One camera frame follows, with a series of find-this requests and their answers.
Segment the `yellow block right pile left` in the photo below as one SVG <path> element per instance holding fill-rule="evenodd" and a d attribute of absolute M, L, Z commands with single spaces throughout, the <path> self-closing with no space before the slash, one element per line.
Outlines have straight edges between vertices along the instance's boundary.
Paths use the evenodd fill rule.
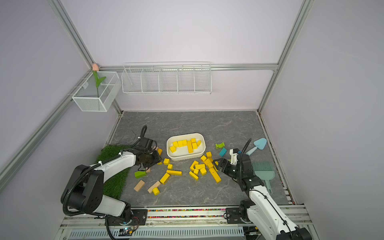
<path fill-rule="evenodd" d="M 199 180 L 198 175 L 196 175 L 194 172 L 189 172 L 189 175 L 190 175 L 195 181 L 198 181 L 198 180 Z"/>

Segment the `white mesh wall basket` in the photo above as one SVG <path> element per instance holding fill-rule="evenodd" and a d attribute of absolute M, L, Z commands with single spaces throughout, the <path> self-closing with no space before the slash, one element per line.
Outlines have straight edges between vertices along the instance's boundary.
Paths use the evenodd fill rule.
<path fill-rule="evenodd" d="M 88 75 L 72 96 L 73 101 L 83 112 L 107 112 L 122 87 L 122 81 L 117 72 L 98 72 L 98 76 L 106 77 L 99 86 L 99 98 L 93 73 Z"/>

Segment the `yellow rectangular block left pile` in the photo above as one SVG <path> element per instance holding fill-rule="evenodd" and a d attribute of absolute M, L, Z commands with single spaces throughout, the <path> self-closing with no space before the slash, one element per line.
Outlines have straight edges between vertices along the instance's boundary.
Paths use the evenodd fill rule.
<path fill-rule="evenodd" d="M 167 181 L 170 179 L 171 175 L 168 173 L 165 173 L 164 176 L 160 179 L 160 183 L 165 185 Z"/>

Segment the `green wedge block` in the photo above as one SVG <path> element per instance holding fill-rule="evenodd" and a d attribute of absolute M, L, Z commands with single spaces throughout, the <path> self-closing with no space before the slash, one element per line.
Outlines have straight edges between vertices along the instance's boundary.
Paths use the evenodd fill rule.
<path fill-rule="evenodd" d="M 146 172 L 146 171 L 137 171 L 137 172 L 135 172 L 135 178 L 136 178 L 136 179 L 145 177 L 146 175 L 147 175 L 147 172 Z"/>

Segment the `teal toy shovel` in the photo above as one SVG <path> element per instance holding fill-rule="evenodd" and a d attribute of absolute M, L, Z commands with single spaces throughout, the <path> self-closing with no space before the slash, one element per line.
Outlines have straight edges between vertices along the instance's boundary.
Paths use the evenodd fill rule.
<path fill-rule="evenodd" d="M 267 145 L 267 139 L 261 138 L 256 141 L 254 141 L 254 147 L 246 152 L 246 155 L 250 156 L 253 154 L 256 150 L 263 150 L 265 146 Z"/>

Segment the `artificial pink tulip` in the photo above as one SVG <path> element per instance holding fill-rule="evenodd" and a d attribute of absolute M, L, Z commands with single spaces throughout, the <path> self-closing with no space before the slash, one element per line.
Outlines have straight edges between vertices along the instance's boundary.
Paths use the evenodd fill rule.
<path fill-rule="evenodd" d="M 95 78 L 95 86 L 96 86 L 96 89 L 97 89 L 97 97 L 99 98 L 100 97 L 99 86 L 106 79 L 106 77 L 99 78 L 98 72 L 100 71 L 100 69 L 99 69 L 99 66 L 96 63 L 94 63 L 92 65 L 92 70 L 93 70 L 93 76 Z"/>

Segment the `green arch block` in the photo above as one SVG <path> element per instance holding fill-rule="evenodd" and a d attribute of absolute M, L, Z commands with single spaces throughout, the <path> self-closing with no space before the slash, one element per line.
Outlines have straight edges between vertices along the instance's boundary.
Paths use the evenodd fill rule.
<path fill-rule="evenodd" d="M 225 147 L 225 143 L 222 142 L 222 143 L 220 143 L 220 144 L 215 144 L 215 147 L 216 147 L 216 149 L 222 149 L 222 148 Z"/>

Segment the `natural wood long block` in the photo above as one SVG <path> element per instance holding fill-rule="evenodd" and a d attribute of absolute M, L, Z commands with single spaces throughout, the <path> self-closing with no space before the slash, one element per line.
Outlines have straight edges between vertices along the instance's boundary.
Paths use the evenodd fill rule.
<path fill-rule="evenodd" d="M 149 189 L 148 192 L 152 193 L 155 188 L 158 188 L 161 185 L 159 181 L 156 181 Z"/>

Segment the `teal triangle block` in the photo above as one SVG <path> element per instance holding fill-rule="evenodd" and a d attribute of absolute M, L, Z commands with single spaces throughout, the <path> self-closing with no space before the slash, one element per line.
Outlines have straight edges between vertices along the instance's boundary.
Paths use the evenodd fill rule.
<path fill-rule="evenodd" d="M 226 148 L 222 148 L 222 150 L 220 151 L 219 155 L 223 158 L 225 156 L 225 154 L 227 153 L 227 149 Z"/>

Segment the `white plastic bin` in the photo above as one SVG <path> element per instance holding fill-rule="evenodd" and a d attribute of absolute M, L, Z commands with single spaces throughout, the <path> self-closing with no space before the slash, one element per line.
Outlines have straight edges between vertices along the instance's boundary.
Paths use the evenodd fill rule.
<path fill-rule="evenodd" d="M 192 138 L 196 139 L 196 143 L 198 148 L 193 151 L 193 153 L 189 154 L 188 152 L 188 146 L 178 147 L 177 150 L 172 153 L 170 150 L 170 147 L 173 146 L 173 142 L 175 141 L 183 141 L 183 140 L 190 140 Z M 193 158 L 200 158 L 203 156 L 206 150 L 206 143 L 203 135 L 199 133 L 193 133 L 193 134 L 186 134 L 186 135 L 179 135 L 179 136 L 173 136 L 170 137 L 167 140 L 167 155 L 171 158 L 173 161 L 181 161 L 181 160 L 188 160 Z"/>

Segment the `natural wood block lower left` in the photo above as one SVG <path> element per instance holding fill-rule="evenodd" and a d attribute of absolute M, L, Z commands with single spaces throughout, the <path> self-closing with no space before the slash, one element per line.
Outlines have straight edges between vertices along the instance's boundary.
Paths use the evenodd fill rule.
<path fill-rule="evenodd" d="M 137 185 L 134 187 L 134 190 L 135 190 L 136 192 L 139 192 L 139 191 L 143 188 L 144 185 L 145 185 L 145 182 L 142 181 L 142 180 L 140 180 L 140 181 L 137 183 Z"/>

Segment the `long yellow block right diagonal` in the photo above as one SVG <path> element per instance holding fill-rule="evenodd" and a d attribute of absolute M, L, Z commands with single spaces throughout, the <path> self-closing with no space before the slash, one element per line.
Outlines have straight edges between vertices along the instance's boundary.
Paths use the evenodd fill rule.
<path fill-rule="evenodd" d="M 215 170 L 215 168 L 210 168 L 209 169 L 211 175 L 213 176 L 214 180 L 216 181 L 216 183 L 220 183 L 222 181 L 222 179 L 220 178 L 218 172 Z"/>

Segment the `teal toy rake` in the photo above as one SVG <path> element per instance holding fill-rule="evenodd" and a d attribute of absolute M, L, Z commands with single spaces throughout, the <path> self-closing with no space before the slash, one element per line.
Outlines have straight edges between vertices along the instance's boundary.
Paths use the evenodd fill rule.
<path fill-rule="evenodd" d="M 276 176 L 275 170 L 271 162 L 254 162 L 253 163 L 254 173 L 259 177 L 271 195 L 273 193 L 270 181 Z"/>

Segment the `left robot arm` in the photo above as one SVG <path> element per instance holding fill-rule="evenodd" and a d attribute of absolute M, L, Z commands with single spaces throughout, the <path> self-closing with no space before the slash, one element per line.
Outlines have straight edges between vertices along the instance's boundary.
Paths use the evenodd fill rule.
<path fill-rule="evenodd" d="M 77 166 L 61 196 L 63 213 L 72 217 L 82 214 L 114 219 L 129 224 L 134 218 L 131 204 L 104 195 L 104 185 L 110 178 L 134 166 L 145 172 L 162 158 L 157 142 L 140 137 L 132 148 L 121 150 L 108 162 Z"/>

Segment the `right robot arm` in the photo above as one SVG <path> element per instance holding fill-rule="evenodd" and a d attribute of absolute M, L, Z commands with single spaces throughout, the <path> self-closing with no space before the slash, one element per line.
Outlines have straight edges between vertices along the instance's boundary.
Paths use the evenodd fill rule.
<path fill-rule="evenodd" d="M 219 171 L 235 180 L 248 198 L 241 201 L 238 211 L 226 210 L 229 222 L 252 223 L 266 240 L 311 240 L 306 228 L 298 227 L 276 204 L 263 181 L 255 174 L 248 155 L 240 154 L 235 164 L 220 158 Z"/>

